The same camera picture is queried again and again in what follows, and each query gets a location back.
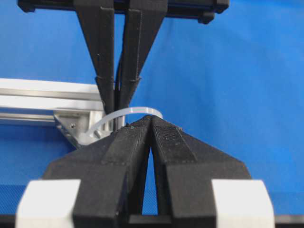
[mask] silver metal bar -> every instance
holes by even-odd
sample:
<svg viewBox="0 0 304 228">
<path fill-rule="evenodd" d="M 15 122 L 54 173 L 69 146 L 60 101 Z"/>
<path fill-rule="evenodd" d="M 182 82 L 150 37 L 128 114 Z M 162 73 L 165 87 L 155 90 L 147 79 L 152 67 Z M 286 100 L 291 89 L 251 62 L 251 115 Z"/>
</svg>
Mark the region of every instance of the silver metal bar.
<svg viewBox="0 0 304 228">
<path fill-rule="evenodd" d="M 0 113 L 0 124 L 54 127 L 52 115 Z"/>
<path fill-rule="evenodd" d="M 0 124 L 54 126 L 56 112 L 104 114 L 96 85 L 0 78 Z"/>
<path fill-rule="evenodd" d="M 100 101 L 92 84 L 0 78 L 0 95 Z"/>
</svg>

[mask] zip tie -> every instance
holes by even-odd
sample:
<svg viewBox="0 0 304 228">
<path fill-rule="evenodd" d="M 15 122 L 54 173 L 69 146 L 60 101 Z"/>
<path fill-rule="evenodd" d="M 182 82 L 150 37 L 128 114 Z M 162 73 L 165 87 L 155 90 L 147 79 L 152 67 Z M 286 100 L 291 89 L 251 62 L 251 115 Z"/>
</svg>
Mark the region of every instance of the zip tie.
<svg viewBox="0 0 304 228">
<path fill-rule="evenodd" d="M 109 115 L 104 116 L 100 121 L 95 123 L 85 134 L 87 137 L 90 137 L 101 125 L 107 123 L 108 121 L 111 121 L 115 118 L 129 115 L 129 114 L 150 114 L 155 115 L 162 119 L 162 114 L 158 110 L 154 108 L 148 108 L 148 107 L 133 107 L 133 108 L 124 108 L 117 110 L 115 112 L 110 113 Z"/>
</svg>

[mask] screw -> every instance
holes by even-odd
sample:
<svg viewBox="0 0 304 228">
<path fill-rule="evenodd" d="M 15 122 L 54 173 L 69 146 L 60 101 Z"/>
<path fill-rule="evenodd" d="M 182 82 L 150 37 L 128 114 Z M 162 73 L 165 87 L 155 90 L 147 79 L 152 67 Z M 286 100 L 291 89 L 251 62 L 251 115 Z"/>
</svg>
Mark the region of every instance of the screw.
<svg viewBox="0 0 304 228">
<path fill-rule="evenodd" d="M 101 134 L 98 130 L 94 131 L 94 134 L 97 136 L 98 139 L 101 139 Z"/>
<path fill-rule="evenodd" d="M 70 126 L 72 129 L 76 128 L 76 124 L 75 123 L 72 123 L 71 126 Z"/>
</svg>

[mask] blue cloth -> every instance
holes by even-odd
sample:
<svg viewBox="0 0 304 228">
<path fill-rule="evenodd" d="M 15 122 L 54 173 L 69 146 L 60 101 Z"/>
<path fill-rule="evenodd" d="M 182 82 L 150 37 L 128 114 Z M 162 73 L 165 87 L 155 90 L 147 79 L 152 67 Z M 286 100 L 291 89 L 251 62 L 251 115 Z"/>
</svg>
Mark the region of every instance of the blue cloth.
<svg viewBox="0 0 304 228">
<path fill-rule="evenodd" d="M 26 14 L 13 0 L 0 8 L 1 77 L 94 83 L 75 12 Z M 165 19 L 132 101 L 244 161 L 276 214 L 304 214 L 303 10 L 302 0 L 231 0 L 207 26 Z M 124 16 L 115 19 L 117 65 Z M 56 129 L 0 126 L 0 213 L 13 213 L 22 186 L 72 150 Z M 143 211 L 156 213 L 149 165 Z"/>
</svg>

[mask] blue fabric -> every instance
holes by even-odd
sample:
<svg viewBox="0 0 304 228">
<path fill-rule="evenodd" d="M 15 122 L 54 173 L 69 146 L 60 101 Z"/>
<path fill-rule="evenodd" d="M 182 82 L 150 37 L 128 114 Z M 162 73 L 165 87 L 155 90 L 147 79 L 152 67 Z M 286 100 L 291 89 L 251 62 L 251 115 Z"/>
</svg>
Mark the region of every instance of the blue fabric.
<svg viewBox="0 0 304 228">
<path fill-rule="evenodd" d="M 94 83 L 75 12 L 25 14 L 14 0 L 0 9 L 1 77 Z M 165 19 L 132 101 L 244 161 L 276 214 L 304 214 L 303 10 L 302 0 L 231 0 L 207 26 Z M 124 16 L 115 19 L 117 64 Z M 0 184 L 18 189 L 72 150 L 56 129 L 0 126 Z M 144 213 L 157 212 L 151 167 Z"/>
<path fill-rule="evenodd" d="M 15 214 L 24 190 L 24 185 L 0 184 L 0 214 Z"/>
</svg>

